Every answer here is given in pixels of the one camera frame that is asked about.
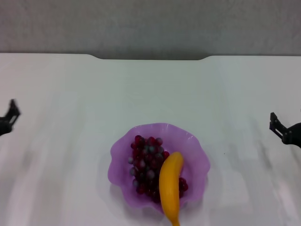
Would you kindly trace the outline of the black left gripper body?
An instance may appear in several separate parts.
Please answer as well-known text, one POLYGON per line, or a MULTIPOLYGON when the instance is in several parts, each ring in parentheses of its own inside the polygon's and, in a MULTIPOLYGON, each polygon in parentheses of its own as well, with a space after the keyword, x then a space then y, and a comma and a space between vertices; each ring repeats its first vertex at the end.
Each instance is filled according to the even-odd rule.
POLYGON ((0 118, 0 136, 8 134, 12 131, 12 125, 7 117, 0 118))

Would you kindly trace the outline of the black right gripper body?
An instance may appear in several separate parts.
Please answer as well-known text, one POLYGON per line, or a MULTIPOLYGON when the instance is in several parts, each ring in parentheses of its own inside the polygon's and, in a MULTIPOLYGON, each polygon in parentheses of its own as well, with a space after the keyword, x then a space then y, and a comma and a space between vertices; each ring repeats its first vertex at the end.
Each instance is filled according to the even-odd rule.
POLYGON ((301 148, 301 123, 297 123, 283 132, 282 142, 285 145, 295 145, 301 148))

